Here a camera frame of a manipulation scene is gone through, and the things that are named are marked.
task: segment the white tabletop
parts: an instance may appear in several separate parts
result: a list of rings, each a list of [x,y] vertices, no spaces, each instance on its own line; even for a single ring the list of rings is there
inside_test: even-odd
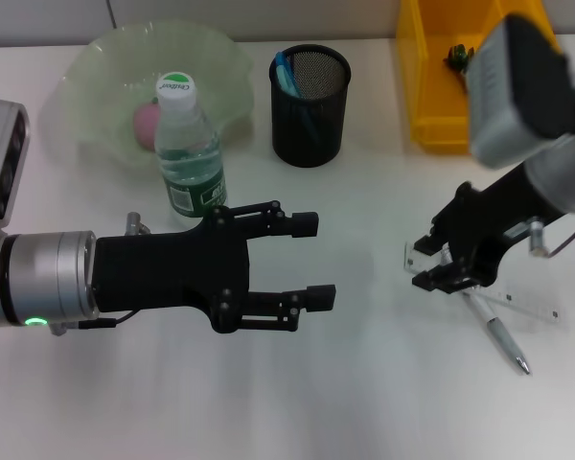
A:
[[[501,266],[562,312],[549,326],[497,309],[533,369],[522,376],[458,298],[402,269],[404,243],[460,183],[502,172],[410,144],[392,40],[326,44],[353,70],[335,160],[301,170],[275,156],[267,68],[291,43],[251,43],[252,124],[224,162],[231,205],[320,215],[316,239],[250,243],[252,289],[333,283],[334,311],[303,314],[296,333],[218,335],[192,309],[61,338],[0,330],[0,459],[575,460],[575,243],[538,271],[524,244]],[[563,44],[575,59],[575,36]],[[119,235],[132,210],[153,232],[178,230],[156,171],[78,160],[64,141],[51,95],[79,50],[0,49],[0,98],[26,105],[34,134],[8,231]],[[563,218],[549,245],[574,229]]]

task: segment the water bottle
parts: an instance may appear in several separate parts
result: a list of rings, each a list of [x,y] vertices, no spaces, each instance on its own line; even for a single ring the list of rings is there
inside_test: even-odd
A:
[[[155,152],[169,201],[179,215],[201,218],[226,200],[218,134],[197,103],[192,77],[171,72],[155,89],[160,105]]]

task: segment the clear plastic ruler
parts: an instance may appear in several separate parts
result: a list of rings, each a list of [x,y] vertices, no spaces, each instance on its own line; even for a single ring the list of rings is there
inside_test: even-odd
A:
[[[404,246],[404,269],[414,275],[430,270],[442,264],[442,253],[431,257],[413,249],[412,243]],[[496,281],[490,287],[476,287],[471,290],[476,295],[489,302],[502,305],[513,311],[549,324],[561,321],[560,306],[550,302],[546,297],[537,295],[532,289],[521,287],[515,282]]]

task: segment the yellow bin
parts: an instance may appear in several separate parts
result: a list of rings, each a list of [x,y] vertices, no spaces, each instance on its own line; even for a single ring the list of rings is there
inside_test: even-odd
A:
[[[532,18],[558,46],[541,0],[402,0],[397,30],[411,139],[435,153],[467,153],[467,95],[443,59],[475,50],[509,12]]]

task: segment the black mesh pen holder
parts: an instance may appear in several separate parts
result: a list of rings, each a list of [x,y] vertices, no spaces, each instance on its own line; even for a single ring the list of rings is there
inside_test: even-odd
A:
[[[277,62],[270,64],[272,147],[290,165],[314,168],[328,163],[341,148],[347,86],[352,78],[345,57],[319,45],[284,51],[298,95],[282,89]]]

